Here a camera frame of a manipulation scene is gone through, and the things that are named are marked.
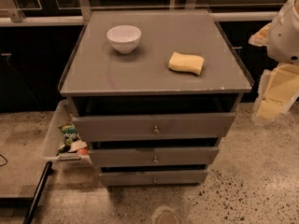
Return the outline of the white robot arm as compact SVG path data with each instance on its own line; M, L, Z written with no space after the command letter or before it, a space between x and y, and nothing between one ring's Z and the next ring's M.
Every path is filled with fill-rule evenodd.
M254 122L265 125L286 114L299 96L299 0L288 0L249 43L266 47L268 57L278 62L263 71L253 107Z

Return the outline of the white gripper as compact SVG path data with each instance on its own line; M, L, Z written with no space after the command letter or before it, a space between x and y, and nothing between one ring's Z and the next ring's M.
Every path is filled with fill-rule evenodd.
M256 47L268 45L271 23L252 35L249 43ZM274 70L264 70L258 88L258 98L253 107L255 122L272 122L286 114L299 97L299 66L280 63Z

